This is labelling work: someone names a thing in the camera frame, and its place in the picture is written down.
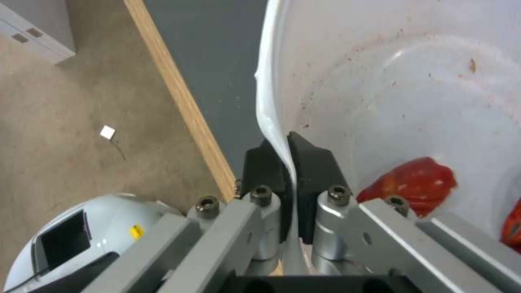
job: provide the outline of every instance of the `drawer handle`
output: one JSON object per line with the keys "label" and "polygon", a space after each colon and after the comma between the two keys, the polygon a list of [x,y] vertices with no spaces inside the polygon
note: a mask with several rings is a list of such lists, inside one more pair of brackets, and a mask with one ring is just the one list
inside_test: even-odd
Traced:
{"label": "drawer handle", "polygon": [[28,32],[31,36],[35,37],[35,38],[39,38],[39,37],[42,36],[42,33],[40,33],[40,32],[39,32],[37,29],[35,29],[35,28],[30,28],[30,29],[27,30],[27,32]]}
{"label": "drawer handle", "polygon": [[17,40],[18,42],[20,43],[26,43],[28,40],[25,36],[19,34],[19,33],[15,33],[14,35],[11,36],[11,38]]}

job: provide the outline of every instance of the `red object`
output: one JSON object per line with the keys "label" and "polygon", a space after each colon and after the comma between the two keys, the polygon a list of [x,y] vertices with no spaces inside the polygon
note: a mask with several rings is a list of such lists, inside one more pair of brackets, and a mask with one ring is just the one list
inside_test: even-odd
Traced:
{"label": "red object", "polygon": [[521,200],[518,200],[503,224],[501,242],[521,253]]}
{"label": "red object", "polygon": [[387,196],[405,198],[418,217],[437,208],[456,187],[452,170],[430,157],[421,157],[400,165],[378,178],[356,198],[364,202]]}

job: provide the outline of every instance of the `white paper scrap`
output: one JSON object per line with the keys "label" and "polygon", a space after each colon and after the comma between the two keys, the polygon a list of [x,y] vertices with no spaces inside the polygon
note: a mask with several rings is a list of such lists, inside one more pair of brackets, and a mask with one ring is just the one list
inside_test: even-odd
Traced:
{"label": "white paper scrap", "polygon": [[114,136],[116,130],[110,126],[103,126],[103,129],[100,132],[100,135],[108,140],[111,140]]}

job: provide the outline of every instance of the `black rectangular opening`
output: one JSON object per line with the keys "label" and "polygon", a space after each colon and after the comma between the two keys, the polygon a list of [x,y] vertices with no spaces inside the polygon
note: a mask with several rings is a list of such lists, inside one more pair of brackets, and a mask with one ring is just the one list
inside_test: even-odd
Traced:
{"label": "black rectangular opening", "polygon": [[83,211],[45,232],[40,239],[50,271],[91,246]]}

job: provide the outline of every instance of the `white cabinet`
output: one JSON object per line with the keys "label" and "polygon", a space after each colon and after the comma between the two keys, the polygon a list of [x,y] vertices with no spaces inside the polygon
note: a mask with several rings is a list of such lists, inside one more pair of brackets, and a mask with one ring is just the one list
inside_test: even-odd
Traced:
{"label": "white cabinet", "polygon": [[0,0],[0,33],[53,64],[76,54],[65,0]]}

